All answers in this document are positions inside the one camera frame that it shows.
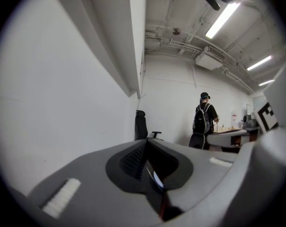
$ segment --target cap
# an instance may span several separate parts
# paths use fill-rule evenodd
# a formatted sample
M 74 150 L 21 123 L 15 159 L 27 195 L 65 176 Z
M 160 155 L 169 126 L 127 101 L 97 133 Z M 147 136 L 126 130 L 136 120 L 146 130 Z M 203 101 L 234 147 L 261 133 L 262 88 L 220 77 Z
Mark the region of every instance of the cap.
M 201 99 L 204 99 L 207 97 L 210 99 L 210 96 L 208 95 L 208 93 L 201 93 Z

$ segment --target chair armrest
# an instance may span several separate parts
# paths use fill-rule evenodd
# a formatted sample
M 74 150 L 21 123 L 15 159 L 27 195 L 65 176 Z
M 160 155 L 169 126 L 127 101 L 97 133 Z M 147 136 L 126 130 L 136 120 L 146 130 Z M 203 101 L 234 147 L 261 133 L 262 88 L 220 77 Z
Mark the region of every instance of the chair armrest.
M 157 137 L 157 134 L 162 134 L 162 132 L 159 132 L 159 131 L 153 131 L 152 133 L 154 133 L 154 135 L 153 135 L 154 138 Z

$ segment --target black chair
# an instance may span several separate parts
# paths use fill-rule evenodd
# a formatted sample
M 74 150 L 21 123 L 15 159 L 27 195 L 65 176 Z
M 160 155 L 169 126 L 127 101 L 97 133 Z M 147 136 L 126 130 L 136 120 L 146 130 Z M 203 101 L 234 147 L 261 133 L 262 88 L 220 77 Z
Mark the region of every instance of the black chair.
M 153 137 L 156 138 L 157 134 L 162 134 L 162 132 L 153 131 Z M 148 136 L 148 131 L 146 127 L 145 112 L 137 110 L 135 117 L 135 140 L 143 140 Z

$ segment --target bag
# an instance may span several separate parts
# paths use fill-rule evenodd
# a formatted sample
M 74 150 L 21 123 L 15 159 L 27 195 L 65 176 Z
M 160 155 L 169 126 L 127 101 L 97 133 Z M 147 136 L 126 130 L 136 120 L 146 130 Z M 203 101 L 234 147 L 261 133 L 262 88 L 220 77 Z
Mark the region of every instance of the bag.
M 194 123 L 192 126 L 194 133 L 205 134 L 210 129 L 210 120 L 206 113 L 210 104 L 206 104 L 204 109 L 201 109 L 201 105 L 198 106 L 198 111 L 195 115 Z

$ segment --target fluorescent light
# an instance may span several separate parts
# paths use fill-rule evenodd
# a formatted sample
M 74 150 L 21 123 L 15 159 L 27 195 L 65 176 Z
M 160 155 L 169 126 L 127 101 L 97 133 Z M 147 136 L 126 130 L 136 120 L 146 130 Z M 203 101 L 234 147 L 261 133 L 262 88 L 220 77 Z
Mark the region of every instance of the fluorescent light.
M 239 3 L 231 3 L 228 4 L 224 11 L 221 13 L 219 18 L 215 21 L 215 23 L 210 27 L 207 31 L 206 36 L 210 39 L 214 37 L 214 35 L 219 31 L 219 29 L 225 24 L 225 22 L 229 19 L 229 17 L 233 14 L 233 12 L 238 8 Z
M 264 58 L 263 60 L 257 62 L 256 64 L 254 64 L 254 65 L 252 65 L 252 66 L 249 66 L 249 67 L 247 68 L 247 70 L 252 70 L 252 69 L 256 68 L 257 66 L 259 66 L 259 65 L 261 65 L 261 64 L 263 64 L 263 63 L 269 61 L 271 58 L 272 58 L 271 55 L 269 55 L 268 57 L 266 57 L 266 58 Z
M 273 81 L 275 81 L 275 80 L 269 80 L 269 81 L 263 82 L 263 83 L 259 84 L 259 86 L 263 86 L 263 85 L 268 84 L 268 83 L 273 82 Z

